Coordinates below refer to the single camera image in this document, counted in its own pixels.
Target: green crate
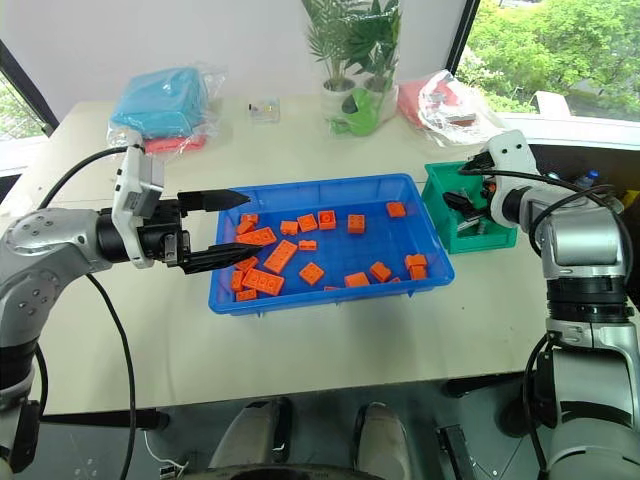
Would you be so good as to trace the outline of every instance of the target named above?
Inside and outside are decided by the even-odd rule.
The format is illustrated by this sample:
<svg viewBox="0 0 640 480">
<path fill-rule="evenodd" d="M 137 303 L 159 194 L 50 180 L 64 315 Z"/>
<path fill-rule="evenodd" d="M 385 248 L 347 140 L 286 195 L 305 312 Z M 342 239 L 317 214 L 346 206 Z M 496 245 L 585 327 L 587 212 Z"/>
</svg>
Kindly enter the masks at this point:
<svg viewBox="0 0 640 480">
<path fill-rule="evenodd" d="M 517 228 L 505 228 L 494 222 L 487 222 L 484 235 L 477 235 L 471 227 L 458 234 L 458 224 L 464 221 L 462 214 L 450 209 L 442 199 L 449 191 L 464 189 L 473 205 L 482 208 L 487 201 L 482 198 L 482 177 L 459 175 L 458 170 L 465 162 L 436 163 L 425 165 L 429 178 L 422 191 L 424 201 L 438 235 L 449 253 L 480 252 L 496 248 L 510 248 L 516 244 Z"/>
</svg>

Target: potted plant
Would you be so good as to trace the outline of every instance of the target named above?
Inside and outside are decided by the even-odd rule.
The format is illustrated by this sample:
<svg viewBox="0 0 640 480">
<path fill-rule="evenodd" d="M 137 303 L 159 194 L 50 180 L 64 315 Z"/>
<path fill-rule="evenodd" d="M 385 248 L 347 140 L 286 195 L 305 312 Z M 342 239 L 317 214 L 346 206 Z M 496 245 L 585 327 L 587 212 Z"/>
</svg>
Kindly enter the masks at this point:
<svg viewBox="0 0 640 480">
<path fill-rule="evenodd" d="M 351 95 L 355 82 L 346 76 L 348 18 L 362 5 L 361 0 L 302 0 L 309 15 L 307 39 L 311 54 L 326 68 L 322 84 L 322 112 L 327 119 L 341 116 L 342 103 Z"/>
<path fill-rule="evenodd" d="M 364 87 L 378 102 L 380 121 L 393 116 L 396 109 L 398 94 L 393 81 L 400 17 L 398 0 L 388 0 L 384 9 L 379 0 L 373 0 L 368 10 L 357 12 L 350 21 L 345 67 L 357 64 L 360 69 L 356 74 L 371 74 Z"/>
</svg>

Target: orange lego brick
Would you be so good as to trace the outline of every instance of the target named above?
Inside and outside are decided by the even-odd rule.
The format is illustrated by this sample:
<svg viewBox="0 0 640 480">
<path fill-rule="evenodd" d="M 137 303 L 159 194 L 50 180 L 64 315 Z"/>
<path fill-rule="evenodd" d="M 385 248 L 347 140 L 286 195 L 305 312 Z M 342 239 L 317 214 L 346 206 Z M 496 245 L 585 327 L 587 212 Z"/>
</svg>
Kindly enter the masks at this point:
<svg viewBox="0 0 640 480">
<path fill-rule="evenodd" d="M 258 257 L 249 257 L 246 260 L 242 260 L 241 262 L 236 263 L 235 267 L 238 270 L 242 270 L 246 272 L 250 268 L 255 267 L 258 264 Z"/>
<path fill-rule="evenodd" d="M 333 230 L 336 228 L 336 212 L 333 210 L 318 212 L 318 225 L 320 230 Z"/>
<path fill-rule="evenodd" d="M 387 266 L 382 262 L 376 262 L 371 265 L 369 272 L 371 272 L 371 275 L 376 277 L 376 280 L 378 280 L 380 283 L 386 282 L 391 276 L 391 270 L 389 270 Z"/>
<path fill-rule="evenodd" d="M 253 232 L 236 235 L 236 242 L 248 243 L 250 245 L 271 245 L 276 243 L 277 238 L 273 234 L 273 230 L 269 227 L 254 230 Z"/>
<path fill-rule="evenodd" d="M 344 284 L 347 287 L 362 287 L 364 285 L 371 285 L 364 272 L 347 275 L 346 277 L 344 277 Z"/>
<path fill-rule="evenodd" d="M 298 249 L 297 245 L 286 240 L 281 241 L 275 250 L 264 261 L 265 268 L 272 272 L 280 273 L 282 269 L 289 263 L 293 254 Z"/>
<path fill-rule="evenodd" d="M 257 213 L 243 213 L 241 217 L 242 222 L 251 222 L 254 225 L 258 224 L 258 214 Z"/>
<path fill-rule="evenodd" d="M 258 298 L 258 292 L 255 288 L 236 293 L 236 302 L 246 302 L 247 300 L 255 300 L 256 298 Z"/>
<path fill-rule="evenodd" d="M 231 274 L 231 290 L 234 292 L 242 290 L 242 277 L 244 277 L 244 272 L 241 270 L 235 270 Z"/>
<path fill-rule="evenodd" d="M 316 222 L 316 217 L 313 216 L 313 213 L 298 217 L 298 223 L 300 224 L 301 232 L 310 232 L 311 230 L 318 228 L 318 223 Z"/>
<path fill-rule="evenodd" d="M 349 233 L 364 233 L 364 215 L 349 215 L 347 231 Z"/>
<path fill-rule="evenodd" d="M 427 257 L 421 253 L 407 255 L 404 257 L 404 264 L 407 267 L 407 270 L 411 270 L 411 267 L 426 267 L 428 265 Z"/>
<path fill-rule="evenodd" d="M 283 235 L 297 235 L 298 234 L 298 222 L 290 222 L 283 220 L 280 222 L 280 232 Z"/>
<path fill-rule="evenodd" d="M 402 202 L 387 203 L 387 213 L 393 218 L 407 216 L 407 211 L 404 209 L 404 204 Z"/>
<path fill-rule="evenodd" d="M 240 223 L 240 225 L 236 227 L 236 233 L 238 235 L 242 235 L 243 233 L 252 232 L 253 230 L 255 230 L 255 228 L 255 223 L 244 220 Z"/>
<path fill-rule="evenodd" d="M 315 252 L 318 249 L 318 242 L 315 240 L 300 240 L 298 242 L 298 248 L 308 252 Z"/>
<path fill-rule="evenodd" d="M 324 276 L 324 270 L 315 263 L 309 262 L 306 267 L 300 270 L 299 275 L 305 282 L 313 286 Z"/>
<path fill-rule="evenodd" d="M 268 293 L 269 295 L 278 295 L 284 285 L 284 278 L 252 268 L 242 280 L 242 285 L 247 288 L 255 288 L 259 292 Z"/>
<path fill-rule="evenodd" d="M 421 265 L 416 265 L 409 269 L 409 275 L 411 275 L 411 280 L 424 280 L 427 278 L 427 269 Z"/>
</svg>

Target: white wall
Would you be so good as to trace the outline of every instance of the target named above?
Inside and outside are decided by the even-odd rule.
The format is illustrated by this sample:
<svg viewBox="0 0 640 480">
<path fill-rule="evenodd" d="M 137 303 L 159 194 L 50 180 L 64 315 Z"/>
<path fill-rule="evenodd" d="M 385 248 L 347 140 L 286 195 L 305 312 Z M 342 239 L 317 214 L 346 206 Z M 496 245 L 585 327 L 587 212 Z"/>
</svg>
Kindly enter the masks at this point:
<svg viewBox="0 0 640 480">
<path fill-rule="evenodd" d="M 443 68 L 464 0 L 402 0 L 400 80 Z M 319 84 L 299 0 L 4 0 L 0 38 L 62 119 L 115 100 L 129 77 L 202 61 L 224 95 L 309 93 Z"/>
</svg>

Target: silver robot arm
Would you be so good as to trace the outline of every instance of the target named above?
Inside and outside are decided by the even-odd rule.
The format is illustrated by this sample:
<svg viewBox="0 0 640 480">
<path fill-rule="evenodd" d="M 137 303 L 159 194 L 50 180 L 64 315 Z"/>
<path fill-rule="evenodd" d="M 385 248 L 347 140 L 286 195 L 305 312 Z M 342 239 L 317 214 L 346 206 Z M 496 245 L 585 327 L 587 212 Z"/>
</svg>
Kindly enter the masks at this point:
<svg viewBox="0 0 640 480">
<path fill-rule="evenodd" d="M 231 243 L 192 252 L 181 219 L 195 210 L 226 210 L 249 198 L 230 190 L 160 200 L 162 169 L 140 147 L 127 149 L 113 209 L 45 208 L 16 221 L 0 238 L 0 478 L 33 460 L 40 406 L 29 401 L 40 333 L 67 285 L 131 261 L 160 260 L 186 274 L 225 268 L 262 247 Z"/>
<path fill-rule="evenodd" d="M 494 137 L 465 166 L 487 168 L 538 174 L 519 131 Z M 489 182 L 492 218 L 527 233 L 547 207 L 573 193 L 500 175 Z M 554 428 L 549 478 L 638 479 L 640 354 L 628 320 L 621 230 L 608 208 L 581 198 L 546 216 L 535 238 L 548 288 L 549 346 L 538 355 L 534 390 Z"/>
</svg>

